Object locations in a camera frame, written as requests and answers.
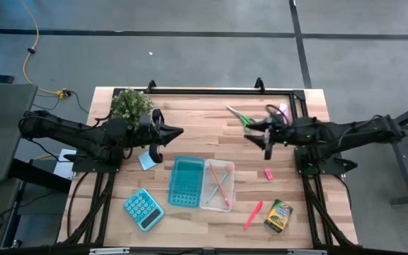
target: yellow crayon box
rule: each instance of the yellow crayon box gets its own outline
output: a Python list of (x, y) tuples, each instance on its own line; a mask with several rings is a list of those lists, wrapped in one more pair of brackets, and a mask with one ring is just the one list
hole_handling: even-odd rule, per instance
[(273, 203), (273, 207), (268, 213), (267, 220), (263, 223), (269, 226), (277, 233), (281, 233), (288, 224), (289, 217), (292, 214), (293, 208), (284, 203), (283, 201), (276, 199)]

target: gray carpet floor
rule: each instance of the gray carpet floor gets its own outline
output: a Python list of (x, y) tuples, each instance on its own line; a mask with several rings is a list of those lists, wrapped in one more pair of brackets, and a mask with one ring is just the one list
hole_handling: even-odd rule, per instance
[[(303, 33), (408, 35), (408, 1), (296, 0)], [(26, 1), (42, 29), (183, 32), (293, 33), (286, 0), (37, 0)], [(0, 28), (33, 29), (19, 1), (0, 0)], [(34, 35), (0, 34), (0, 74), (25, 83), (21, 66)], [(89, 108), (96, 86), (252, 87), (257, 77), (266, 86), (324, 89), (330, 118), (337, 123), (365, 120), (375, 114), (397, 116), (408, 109), (408, 39), (303, 39), (310, 84), (303, 81), (295, 38), (222, 38), (174, 36), (41, 35), (29, 64), (30, 78), (43, 88), (64, 87)], [(55, 99), (37, 98), (53, 107)], [(75, 100), (51, 111), (84, 122), (87, 114)], [(40, 141), (48, 150), (67, 148)], [(16, 157), (43, 154), (22, 141)], [(408, 251), (408, 205), (389, 201), (406, 188), (389, 145), (370, 144), (344, 152), (359, 163), (347, 174), (353, 220), (360, 244)], [(48, 218), (26, 218), (24, 225), (51, 226)], [(54, 241), (57, 228), (24, 231)]]

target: yellow cable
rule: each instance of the yellow cable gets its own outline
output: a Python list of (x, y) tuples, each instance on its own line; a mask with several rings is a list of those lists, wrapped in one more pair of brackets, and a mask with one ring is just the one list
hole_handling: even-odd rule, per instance
[[(39, 42), (39, 26), (37, 25), (37, 21), (34, 18), (33, 13), (31, 12), (31, 10), (29, 9), (28, 5), (25, 3), (24, 0), (20, 0), (21, 3), (23, 4), (23, 6), (25, 7), (26, 11), (29, 13), (29, 16), (31, 16), (31, 19), (34, 22), (34, 26), (35, 26), (35, 42), (33, 44), (33, 46), (31, 46), (32, 50), (35, 50), (35, 47), (37, 46), (37, 43)], [(28, 60), (31, 57), (33, 53), (28, 52), (28, 55), (25, 58), (25, 62), (23, 63), (23, 74), (26, 78), (26, 81), (28, 81), (29, 84), (33, 84), (33, 82), (29, 79), (28, 77), (28, 73), (26, 72), (26, 65), (28, 64)], [(45, 93), (49, 93), (49, 94), (54, 94), (54, 95), (58, 95), (59, 99), (63, 99), (65, 97), (64, 93), (62, 92), (62, 90), (60, 91), (49, 91), (47, 89), (42, 89), (39, 88), (39, 90), (45, 92)]]
[(50, 155), (50, 154), (45, 154), (45, 155), (42, 155), (42, 156), (40, 156), (40, 157), (36, 157), (35, 159), (33, 159), (33, 160), (39, 160), (39, 159), (44, 159), (44, 158), (46, 158), (46, 157), (53, 157), (52, 155)]

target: teal plastic basket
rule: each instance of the teal plastic basket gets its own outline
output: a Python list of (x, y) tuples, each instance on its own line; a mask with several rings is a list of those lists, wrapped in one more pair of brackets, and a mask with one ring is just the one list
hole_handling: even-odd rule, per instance
[(176, 156), (169, 182), (168, 203), (198, 207), (203, 184), (204, 159)]

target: plastic container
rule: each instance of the plastic container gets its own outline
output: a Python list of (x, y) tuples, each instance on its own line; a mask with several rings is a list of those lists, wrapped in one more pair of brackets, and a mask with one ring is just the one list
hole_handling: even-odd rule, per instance
[(203, 183), (204, 159), (176, 156), (169, 182), (168, 203), (198, 207)]
[[(226, 199), (229, 202), (229, 207), (226, 204), (221, 192), (215, 189), (218, 187), (215, 177), (213, 176), (212, 169), (210, 168), (212, 164), (215, 173), (217, 174), (220, 185), (225, 192)], [(216, 210), (221, 212), (229, 212), (232, 209), (232, 203), (234, 202), (234, 172), (235, 165), (233, 162), (207, 159), (204, 163), (204, 174), (203, 174), (203, 187), (200, 196), (199, 206), (206, 210)]]

